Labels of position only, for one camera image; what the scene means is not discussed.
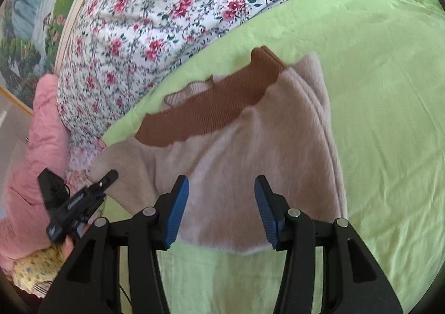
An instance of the yellow floral fabric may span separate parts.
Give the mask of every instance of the yellow floral fabric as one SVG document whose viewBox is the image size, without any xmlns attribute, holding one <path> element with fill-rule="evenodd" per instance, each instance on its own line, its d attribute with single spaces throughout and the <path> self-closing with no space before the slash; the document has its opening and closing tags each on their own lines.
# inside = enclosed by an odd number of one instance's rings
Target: yellow floral fabric
<svg viewBox="0 0 445 314">
<path fill-rule="evenodd" d="M 35 284 L 53 281 L 63 265 L 62 251 L 59 246 L 35 251 L 17 260 L 13 269 L 13 282 L 20 289 L 33 293 Z"/>
</svg>

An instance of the floral bedding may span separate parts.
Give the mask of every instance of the floral bedding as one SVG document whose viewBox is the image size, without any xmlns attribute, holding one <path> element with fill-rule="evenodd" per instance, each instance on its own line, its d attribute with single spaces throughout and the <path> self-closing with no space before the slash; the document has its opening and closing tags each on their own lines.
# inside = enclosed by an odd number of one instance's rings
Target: floral bedding
<svg viewBox="0 0 445 314">
<path fill-rule="evenodd" d="M 105 148 L 101 139 L 97 139 L 95 144 L 86 143 L 83 146 L 70 144 L 70 155 L 68 166 L 65 171 L 65 181 L 70 192 L 75 194 L 84 186 L 90 186 L 92 182 L 88 179 L 90 167 L 99 153 Z"/>
<path fill-rule="evenodd" d="M 60 72 L 72 143 L 94 143 L 193 54 L 286 0 L 86 0 Z"/>
</svg>

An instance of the green bed sheet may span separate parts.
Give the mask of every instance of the green bed sheet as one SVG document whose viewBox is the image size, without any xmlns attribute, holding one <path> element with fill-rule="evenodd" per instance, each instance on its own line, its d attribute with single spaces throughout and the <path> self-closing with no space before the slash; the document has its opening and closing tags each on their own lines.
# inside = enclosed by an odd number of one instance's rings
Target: green bed sheet
<svg viewBox="0 0 445 314">
<path fill-rule="evenodd" d="M 287 63 L 319 55 L 349 219 L 408 312 L 445 259 L 445 14 L 437 0 L 283 3 L 192 57 L 113 124 L 104 141 L 135 133 L 146 112 L 157 112 L 166 94 L 188 82 L 248 64 L 261 45 Z M 105 215 L 128 217 L 110 199 Z M 239 256 L 175 243 L 159 261 L 173 314 L 267 314 L 284 254 Z M 128 287 L 125 255 L 122 263 Z M 320 296 L 317 282 L 316 308 Z"/>
</svg>

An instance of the pink jacket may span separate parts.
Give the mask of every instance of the pink jacket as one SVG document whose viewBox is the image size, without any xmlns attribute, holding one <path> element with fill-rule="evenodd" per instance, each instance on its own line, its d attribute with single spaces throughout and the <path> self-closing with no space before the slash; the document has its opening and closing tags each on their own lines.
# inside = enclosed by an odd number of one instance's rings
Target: pink jacket
<svg viewBox="0 0 445 314">
<path fill-rule="evenodd" d="M 26 159 L 9 176 L 6 218 L 0 220 L 0 267 L 10 274 L 14 261 L 50 245 L 45 229 L 49 217 L 37 176 L 44 168 L 63 177 L 68 163 L 69 131 L 57 111 L 55 75 L 42 77 L 33 101 Z"/>
</svg>

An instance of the metal screw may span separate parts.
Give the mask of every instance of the metal screw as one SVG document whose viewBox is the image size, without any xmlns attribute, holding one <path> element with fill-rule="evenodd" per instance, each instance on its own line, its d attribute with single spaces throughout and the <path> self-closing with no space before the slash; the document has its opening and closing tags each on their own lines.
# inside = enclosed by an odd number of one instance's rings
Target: metal screw
<svg viewBox="0 0 445 314">
<path fill-rule="evenodd" d="M 301 211 L 297 208 L 288 209 L 288 215 L 291 217 L 298 217 L 301 215 Z"/>
<path fill-rule="evenodd" d="M 340 227 L 348 227 L 349 221 L 341 217 L 337 219 L 337 225 L 339 225 Z"/>
<path fill-rule="evenodd" d="M 144 216 L 153 216 L 156 213 L 156 209 L 154 207 L 146 207 L 142 213 Z"/>
<path fill-rule="evenodd" d="M 94 221 L 94 226 L 102 227 L 102 226 L 104 226 L 106 223 L 107 223 L 107 220 L 106 220 L 106 219 L 104 219 L 103 217 L 99 217 L 98 219 L 96 219 L 96 220 Z"/>
</svg>

